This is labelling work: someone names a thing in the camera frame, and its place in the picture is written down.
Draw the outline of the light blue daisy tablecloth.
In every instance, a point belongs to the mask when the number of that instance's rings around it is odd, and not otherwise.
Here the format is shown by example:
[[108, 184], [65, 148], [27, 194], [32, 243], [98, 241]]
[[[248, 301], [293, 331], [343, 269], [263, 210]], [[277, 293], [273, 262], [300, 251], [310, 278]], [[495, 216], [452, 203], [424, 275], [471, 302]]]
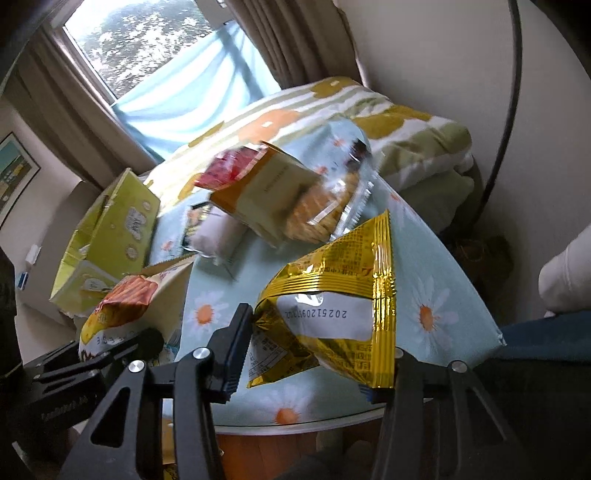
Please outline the light blue daisy tablecloth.
[[198, 260], [179, 351], [204, 346], [239, 304], [252, 339], [231, 399], [212, 408], [228, 435], [308, 433], [380, 417], [367, 387], [394, 383], [394, 353], [476, 366], [505, 340], [431, 228], [376, 180], [356, 228], [325, 246], [280, 247], [249, 233], [228, 267]]

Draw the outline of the window frame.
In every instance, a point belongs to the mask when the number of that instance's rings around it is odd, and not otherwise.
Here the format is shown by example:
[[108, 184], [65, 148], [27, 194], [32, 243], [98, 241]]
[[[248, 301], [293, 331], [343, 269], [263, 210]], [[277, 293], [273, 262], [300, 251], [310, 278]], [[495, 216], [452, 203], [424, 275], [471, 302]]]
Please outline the window frame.
[[50, 29], [112, 104], [232, 19], [224, 1], [64, 1]]

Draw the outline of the floral striped quilt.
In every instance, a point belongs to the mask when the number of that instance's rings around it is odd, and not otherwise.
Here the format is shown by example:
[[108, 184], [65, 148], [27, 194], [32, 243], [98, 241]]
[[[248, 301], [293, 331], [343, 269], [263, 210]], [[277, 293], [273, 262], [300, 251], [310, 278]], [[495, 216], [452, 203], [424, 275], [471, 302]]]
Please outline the floral striped quilt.
[[348, 77], [331, 77], [267, 96], [224, 118], [145, 180], [162, 209], [193, 187], [195, 176], [222, 150], [264, 140], [287, 149], [331, 120], [345, 118], [366, 134], [381, 177], [431, 229], [449, 227], [474, 190], [472, 137], [462, 124], [396, 105]]

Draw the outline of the beige curtain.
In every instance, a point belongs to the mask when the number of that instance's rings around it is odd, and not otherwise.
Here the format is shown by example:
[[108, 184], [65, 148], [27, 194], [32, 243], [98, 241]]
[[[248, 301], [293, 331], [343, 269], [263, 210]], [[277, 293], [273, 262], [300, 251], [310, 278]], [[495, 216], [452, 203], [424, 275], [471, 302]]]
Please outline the beige curtain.
[[362, 80], [345, 12], [325, 1], [228, 1], [281, 88], [329, 77]]
[[96, 186], [107, 187], [127, 168], [142, 174], [156, 165], [46, 28], [20, 54], [4, 95], [66, 167]]

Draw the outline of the blue window cloth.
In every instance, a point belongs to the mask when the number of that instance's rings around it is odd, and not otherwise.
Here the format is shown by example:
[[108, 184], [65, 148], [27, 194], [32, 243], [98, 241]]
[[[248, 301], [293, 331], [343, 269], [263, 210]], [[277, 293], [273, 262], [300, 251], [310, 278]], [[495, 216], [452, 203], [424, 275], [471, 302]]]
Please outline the blue window cloth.
[[229, 21], [148, 75], [112, 110], [161, 163], [215, 124], [278, 91], [259, 50]]

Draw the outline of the framed landscape picture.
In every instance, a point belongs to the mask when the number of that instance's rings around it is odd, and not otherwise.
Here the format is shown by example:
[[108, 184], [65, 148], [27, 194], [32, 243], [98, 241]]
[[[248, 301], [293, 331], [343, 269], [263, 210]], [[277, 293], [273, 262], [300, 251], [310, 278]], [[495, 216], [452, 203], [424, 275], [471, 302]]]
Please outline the framed landscape picture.
[[0, 226], [29, 183], [40, 171], [14, 133], [8, 134], [0, 144]]

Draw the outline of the white roll snack pack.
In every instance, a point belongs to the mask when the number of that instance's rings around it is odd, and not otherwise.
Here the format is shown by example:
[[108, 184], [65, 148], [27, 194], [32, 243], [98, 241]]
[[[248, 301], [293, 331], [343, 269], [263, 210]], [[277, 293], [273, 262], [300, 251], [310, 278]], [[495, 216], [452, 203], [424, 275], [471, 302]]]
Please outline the white roll snack pack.
[[228, 263], [246, 231], [245, 224], [204, 202], [191, 206], [186, 213], [182, 247], [215, 264]]

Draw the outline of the pink striped snack bag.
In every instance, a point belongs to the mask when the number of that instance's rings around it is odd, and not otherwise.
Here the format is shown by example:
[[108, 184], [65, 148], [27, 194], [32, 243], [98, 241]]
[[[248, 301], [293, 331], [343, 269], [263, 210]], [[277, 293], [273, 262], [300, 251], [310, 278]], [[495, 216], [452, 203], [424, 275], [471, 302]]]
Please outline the pink striped snack bag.
[[259, 151], [246, 146], [224, 150], [214, 156], [204, 172], [194, 180], [194, 186], [206, 190], [221, 190], [242, 178], [256, 163]]

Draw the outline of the orange yellow snack bag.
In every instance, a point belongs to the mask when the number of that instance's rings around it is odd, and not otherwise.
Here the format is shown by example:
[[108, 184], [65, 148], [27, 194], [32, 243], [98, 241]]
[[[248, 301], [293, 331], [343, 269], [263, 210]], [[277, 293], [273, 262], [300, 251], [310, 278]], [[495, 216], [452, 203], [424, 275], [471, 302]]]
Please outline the orange yellow snack bag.
[[196, 258], [185, 255], [161, 262], [119, 281], [83, 324], [79, 358], [92, 358], [109, 346], [154, 328], [163, 338], [154, 363], [173, 362], [179, 350], [186, 290]]

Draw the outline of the blue white box on headboard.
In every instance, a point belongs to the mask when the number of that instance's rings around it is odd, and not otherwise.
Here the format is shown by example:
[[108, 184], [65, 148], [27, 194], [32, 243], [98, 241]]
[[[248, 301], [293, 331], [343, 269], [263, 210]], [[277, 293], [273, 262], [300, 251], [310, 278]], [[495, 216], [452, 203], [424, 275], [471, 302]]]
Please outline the blue white box on headboard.
[[24, 290], [26, 287], [26, 283], [28, 280], [28, 273], [26, 271], [23, 271], [19, 274], [18, 280], [16, 282], [16, 287], [19, 290]]

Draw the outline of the grey bed headboard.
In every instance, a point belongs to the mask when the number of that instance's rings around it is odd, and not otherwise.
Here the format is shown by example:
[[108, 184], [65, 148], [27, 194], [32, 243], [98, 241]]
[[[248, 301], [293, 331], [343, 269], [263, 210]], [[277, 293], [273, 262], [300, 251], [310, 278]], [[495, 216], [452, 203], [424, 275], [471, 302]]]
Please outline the grey bed headboard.
[[75, 321], [50, 302], [54, 280], [63, 254], [78, 223], [97, 199], [99, 191], [80, 181], [60, 203], [51, 217], [34, 266], [29, 267], [24, 290], [18, 290], [21, 302], [54, 322], [74, 330]]

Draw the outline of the clear waffle cookie pack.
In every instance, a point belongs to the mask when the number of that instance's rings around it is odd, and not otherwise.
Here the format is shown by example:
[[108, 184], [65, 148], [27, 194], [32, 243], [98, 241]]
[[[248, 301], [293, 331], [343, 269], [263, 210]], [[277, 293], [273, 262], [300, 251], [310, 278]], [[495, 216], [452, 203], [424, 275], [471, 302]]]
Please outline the clear waffle cookie pack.
[[297, 198], [284, 234], [304, 243], [327, 243], [356, 226], [377, 180], [377, 161], [366, 141], [336, 139], [315, 149], [307, 165], [320, 177]]

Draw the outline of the right beige curtain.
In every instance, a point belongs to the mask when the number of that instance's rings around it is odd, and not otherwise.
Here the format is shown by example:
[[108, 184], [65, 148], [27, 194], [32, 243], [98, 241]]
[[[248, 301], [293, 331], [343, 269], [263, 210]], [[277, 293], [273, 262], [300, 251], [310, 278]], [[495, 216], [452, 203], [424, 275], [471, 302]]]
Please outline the right beige curtain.
[[325, 1], [228, 1], [281, 88], [329, 77], [362, 80], [345, 12]]

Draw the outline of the left beige curtain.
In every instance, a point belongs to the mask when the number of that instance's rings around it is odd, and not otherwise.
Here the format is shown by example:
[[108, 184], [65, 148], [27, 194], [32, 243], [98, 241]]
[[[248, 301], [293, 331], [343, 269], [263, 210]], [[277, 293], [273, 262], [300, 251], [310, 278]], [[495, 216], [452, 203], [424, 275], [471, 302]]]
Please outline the left beige curtain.
[[66, 167], [96, 186], [107, 187], [127, 168], [142, 174], [156, 165], [46, 28], [20, 54], [4, 95]]

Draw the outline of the gold foil snack bag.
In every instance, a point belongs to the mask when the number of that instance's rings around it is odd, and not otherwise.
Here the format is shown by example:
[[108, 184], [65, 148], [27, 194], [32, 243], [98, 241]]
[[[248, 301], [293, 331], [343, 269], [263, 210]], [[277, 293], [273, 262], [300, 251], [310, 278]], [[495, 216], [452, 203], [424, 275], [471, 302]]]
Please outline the gold foil snack bag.
[[391, 215], [288, 263], [259, 295], [250, 388], [322, 366], [370, 389], [394, 386], [396, 275]]

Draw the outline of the cream orange snack bag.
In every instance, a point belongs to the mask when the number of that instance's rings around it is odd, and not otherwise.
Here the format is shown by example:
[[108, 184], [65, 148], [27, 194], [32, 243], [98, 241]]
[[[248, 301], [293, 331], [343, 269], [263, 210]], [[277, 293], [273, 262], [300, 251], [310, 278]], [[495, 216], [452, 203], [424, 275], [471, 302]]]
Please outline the cream orange snack bag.
[[229, 186], [213, 191], [209, 202], [277, 247], [284, 240], [284, 225], [297, 199], [320, 179], [297, 158], [263, 142], [252, 168]]

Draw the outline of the green cardboard box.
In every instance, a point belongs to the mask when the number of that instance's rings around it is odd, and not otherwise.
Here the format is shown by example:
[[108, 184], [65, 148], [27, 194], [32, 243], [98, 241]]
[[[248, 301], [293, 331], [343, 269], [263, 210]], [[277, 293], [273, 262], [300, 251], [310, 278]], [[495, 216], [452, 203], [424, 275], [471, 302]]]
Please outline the green cardboard box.
[[129, 169], [93, 202], [60, 261], [50, 302], [86, 317], [126, 275], [139, 272], [149, 250], [159, 199]]

